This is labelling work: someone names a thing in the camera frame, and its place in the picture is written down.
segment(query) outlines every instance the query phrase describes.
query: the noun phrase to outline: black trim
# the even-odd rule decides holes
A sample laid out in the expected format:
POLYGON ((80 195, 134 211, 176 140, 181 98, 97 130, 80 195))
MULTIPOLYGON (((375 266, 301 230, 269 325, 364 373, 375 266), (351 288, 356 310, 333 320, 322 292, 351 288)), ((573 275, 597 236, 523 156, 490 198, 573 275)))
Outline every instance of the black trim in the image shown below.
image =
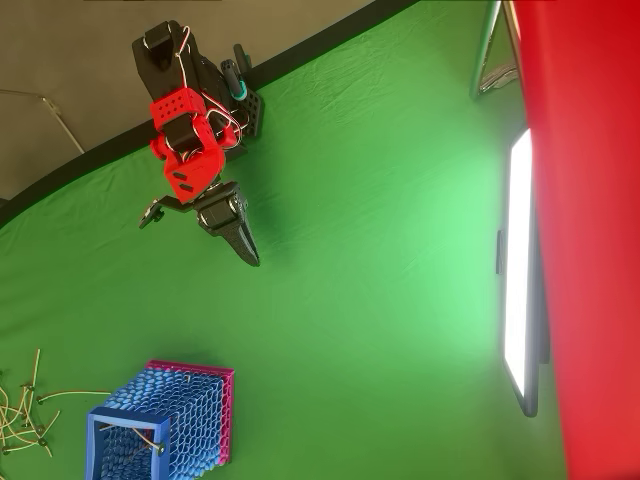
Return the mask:
POLYGON ((360 35, 418 0, 376 0, 260 65, 244 77, 254 90, 283 77, 314 58, 360 35))
MULTIPOLYGON (((247 84, 254 90, 262 88, 417 2, 418 0, 375 0, 312 37, 256 65, 245 75, 247 84)), ((156 135, 153 122, 149 120, 65 163, 3 205, 0 208, 0 228, 68 183, 147 146, 156 135)))

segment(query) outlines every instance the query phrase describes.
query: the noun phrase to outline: metal pole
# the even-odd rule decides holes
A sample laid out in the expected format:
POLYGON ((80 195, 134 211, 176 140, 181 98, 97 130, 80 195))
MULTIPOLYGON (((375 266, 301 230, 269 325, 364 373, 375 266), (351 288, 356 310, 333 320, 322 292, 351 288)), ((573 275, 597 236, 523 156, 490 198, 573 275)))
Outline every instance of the metal pole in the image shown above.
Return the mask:
POLYGON ((480 45, 478 47, 476 64, 473 69, 471 87, 469 89, 469 95, 474 100, 478 97, 480 91, 480 82, 482 81, 484 67, 487 64, 487 58, 489 57, 489 51, 491 50, 493 30, 496 26, 496 20, 498 19, 498 13, 500 13, 501 4, 501 0, 490 0, 487 5, 487 13, 485 14, 484 22, 482 24, 482 35, 480 36, 480 45))
POLYGON ((511 41, 511 48, 513 48, 513 56, 516 59, 516 67, 518 68, 520 77, 522 77, 522 63, 520 60, 520 27, 518 26, 513 2, 511 0, 503 2, 502 9, 504 12, 504 18, 507 21, 509 40, 511 41))
POLYGON ((47 107, 47 110, 49 110, 49 112, 58 121, 58 123, 60 124, 60 126, 64 130, 64 133, 66 133, 67 136, 69 137, 69 139, 71 139, 71 141, 76 146, 78 151, 80 153, 84 153, 84 149, 82 148, 82 146, 80 145, 78 140, 76 140, 76 137, 73 135, 73 133, 71 133, 71 130, 69 130, 69 127, 67 127, 67 124, 64 123, 64 120, 62 119, 62 114, 60 113, 60 109, 50 99, 48 99, 44 95, 40 95, 38 93, 21 92, 19 90, 4 90, 4 89, 0 89, 0 94, 16 95, 16 96, 20 96, 20 97, 34 97, 34 98, 37 98, 38 100, 42 100, 42 102, 47 107))

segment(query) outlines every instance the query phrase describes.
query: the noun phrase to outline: pink honeycomb panel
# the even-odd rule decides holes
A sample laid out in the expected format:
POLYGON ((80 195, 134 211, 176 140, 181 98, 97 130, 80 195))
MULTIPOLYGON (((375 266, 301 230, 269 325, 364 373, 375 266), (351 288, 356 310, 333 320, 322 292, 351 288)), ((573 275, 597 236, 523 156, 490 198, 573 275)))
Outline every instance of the pink honeycomb panel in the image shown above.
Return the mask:
POLYGON ((220 463, 228 463, 231 457, 231 413, 233 407, 233 368, 209 367, 192 363, 165 362, 149 360, 145 368, 162 368, 174 372, 195 372, 221 377, 224 381, 222 391, 222 422, 220 428, 220 463))

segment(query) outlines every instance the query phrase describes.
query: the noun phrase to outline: honeycomb mesh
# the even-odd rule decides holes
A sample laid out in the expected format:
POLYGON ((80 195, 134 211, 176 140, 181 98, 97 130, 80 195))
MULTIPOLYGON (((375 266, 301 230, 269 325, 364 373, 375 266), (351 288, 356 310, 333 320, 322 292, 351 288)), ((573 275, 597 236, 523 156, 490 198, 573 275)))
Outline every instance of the honeycomb mesh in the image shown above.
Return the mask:
POLYGON ((151 450, 130 428, 111 427, 105 433, 100 478, 151 479, 151 450))
MULTIPOLYGON (((217 376, 145 368, 104 406, 169 417, 169 480, 188 480, 220 464, 223 388, 217 376)), ((151 450, 133 430, 108 429, 104 445, 101 480, 151 478, 151 450)))

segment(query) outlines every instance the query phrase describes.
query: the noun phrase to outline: white light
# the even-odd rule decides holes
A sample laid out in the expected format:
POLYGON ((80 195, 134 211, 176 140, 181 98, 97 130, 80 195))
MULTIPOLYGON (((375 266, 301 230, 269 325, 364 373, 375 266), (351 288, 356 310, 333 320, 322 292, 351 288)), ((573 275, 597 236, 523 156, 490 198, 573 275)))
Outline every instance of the white light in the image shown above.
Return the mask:
POLYGON ((531 216, 531 131, 511 149, 504 358, 524 396, 529 226, 531 216))

